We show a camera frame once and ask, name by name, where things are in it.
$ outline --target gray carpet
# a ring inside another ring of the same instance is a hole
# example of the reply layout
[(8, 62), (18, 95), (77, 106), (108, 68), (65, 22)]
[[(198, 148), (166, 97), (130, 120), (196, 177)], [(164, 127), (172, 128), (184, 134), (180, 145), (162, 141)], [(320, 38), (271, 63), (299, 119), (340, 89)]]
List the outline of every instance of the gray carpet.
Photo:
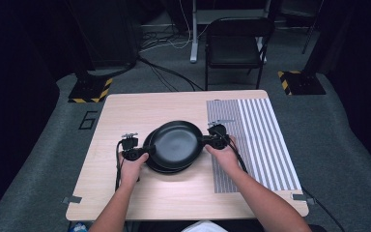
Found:
[[(148, 30), (162, 30), (159, 27)], [(276, 118), (301, 184), (344, 226), (346, 231), (371, 231), (371, 157), (349, 128), (346, 113), (329, 81), (318, 74), (327, 91), (322, 96), (286, 96), (278, 71), (301, 70), (317, 36), (305, 55), (303, 30), (276, 30), (270, 42), (268, 63), (261, 89), (270, 95)], [(189, 43), (178, 49), (172, 45), (141, 52), (150, 62), (193, 80), (204, 81), (204, 38), (197, 64), (189, 63)], [(179, 91), (192, 91), (178, 77), (162, 72)], [(243, 72), (213, 72), (219, 81), (210, 90), (253, 89), (256, 71), (247, 80)], [(103, 102), (67, 103), (76, 81), (69, 75), (58, 81), (61, 96), (40, 140), (0, 202), (0, 231), (66, 231), (67, 205), (94, 133), (79, 130), (87, 111), (96, 119)], [(114, 78), (109, 94), (168, 92), (145, 64), (137, 65)], [(340, 231), (320, 205), (310, 205), (309, 223)]]

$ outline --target forearm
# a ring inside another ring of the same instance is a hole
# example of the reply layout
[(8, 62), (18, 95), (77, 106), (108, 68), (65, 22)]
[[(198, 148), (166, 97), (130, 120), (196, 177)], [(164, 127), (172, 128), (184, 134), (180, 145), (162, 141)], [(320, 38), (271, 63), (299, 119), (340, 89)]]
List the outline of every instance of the forearm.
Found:
[(310, 231), (302, 216), (284, 199), (240, 169), (228, 175), (267, 231)]
[(121, 185), (113, 194), (90, 231), (123, 231), (128, 203), (134, 186)]

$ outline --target gray striped cloth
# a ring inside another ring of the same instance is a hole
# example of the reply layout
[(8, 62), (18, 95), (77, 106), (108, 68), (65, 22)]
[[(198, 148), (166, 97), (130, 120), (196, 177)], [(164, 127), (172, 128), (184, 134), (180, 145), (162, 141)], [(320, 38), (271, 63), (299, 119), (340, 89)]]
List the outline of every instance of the gray striped cloth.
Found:
[[(207, 101), (209, 122), (223, 125), (237, 139), (248, 174), (270, 190), (301, 189), (269, 99)], [(238, 192), (213, 157), (215, 193)]]

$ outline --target wooden table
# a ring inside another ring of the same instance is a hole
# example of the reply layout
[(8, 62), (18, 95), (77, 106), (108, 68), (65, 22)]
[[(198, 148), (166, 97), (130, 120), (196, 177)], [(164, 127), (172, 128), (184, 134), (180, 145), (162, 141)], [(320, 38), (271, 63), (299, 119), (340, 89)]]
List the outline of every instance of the wooden table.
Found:
[[(261, 90), (108, 96), (73, 193), (82, 199), (70, 203), (67, 219), (95, 220), (113, 195), (116, 145), (123, 134), (137, 132), (142, 145), (151, 131), (174, 120), (189, 121), (208, 134), (206, 101), (267, 97)], [(140, 179), (127, 220), (255, 218), (238, 192), (214, 193), (211, 155), (205, 149), (192, 166), (174, 175), (156, 173), (145, 164)], [(292, 199), (301, 190), (276, 193), (302, 216), (308, 214), (305, 202)]]

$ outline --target white cloth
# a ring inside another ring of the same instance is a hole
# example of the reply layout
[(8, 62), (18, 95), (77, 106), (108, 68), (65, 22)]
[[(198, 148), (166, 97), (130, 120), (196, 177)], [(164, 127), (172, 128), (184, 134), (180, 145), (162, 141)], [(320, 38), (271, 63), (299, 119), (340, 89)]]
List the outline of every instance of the white cloth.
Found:
[(221, 226), (209, 220), (200, 220), (190, 225), (183, 232), (227, 232)]

